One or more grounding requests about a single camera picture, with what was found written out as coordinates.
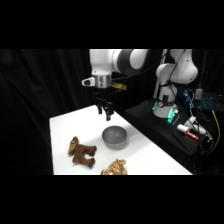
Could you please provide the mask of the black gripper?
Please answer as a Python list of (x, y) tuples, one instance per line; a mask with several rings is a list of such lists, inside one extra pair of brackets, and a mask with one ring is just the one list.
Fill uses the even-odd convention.
[(102, 111), (106, 112), (106, 121), (111, 120), (111, 114), (114, 112), (114, 107), (111, 99), (111, 89), (95, 89), (95, 97), (96, 97), (96, 106), (98, 108), (99, 114), (102, 114)]

